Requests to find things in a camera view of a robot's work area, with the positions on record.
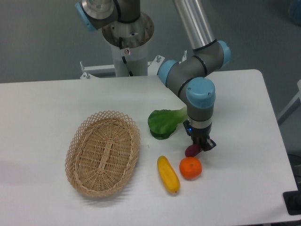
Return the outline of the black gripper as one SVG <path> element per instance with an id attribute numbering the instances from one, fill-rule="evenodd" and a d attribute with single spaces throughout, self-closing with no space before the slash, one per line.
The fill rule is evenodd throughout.
<path id="1" fill-rule="evenodd" d="M 197 126 L 192 125 L 192 122 L 186 120 L 184 123 L 184 128 L 188 136 L 193 140 L 192 148 L 194 151 L 200 150 L 199 141 L 203 141 L 201 143 L 201 148 L 204 152 L 212 150 L 216 147 L 216 143 L 210 139 L 210 132 L 212 124 L 205 126 L 204 128 L 197 128 Z"/>

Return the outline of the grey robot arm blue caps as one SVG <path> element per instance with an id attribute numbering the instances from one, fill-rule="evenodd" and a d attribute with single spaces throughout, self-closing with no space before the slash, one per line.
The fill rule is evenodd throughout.
<path id="1" fill-rule="evenodd" d="M 158 69 L 161 82 L 187 106 L 184 127 L 198 152 L 215 147 L 210 138 L 215 86 L 207 76 L 230 61 L 227 44 L 211 30 L 199 0 L 176 0 L 176 10 L 188 35 L 193 55 L 181 62 L 165 61 Z M 75 5 L 85 27 L 101 30 L 110 44 L 118 77 L 148 74 L 146 46 L 154 33 L 152 20 L 138 0 L 81 0 Z"/>

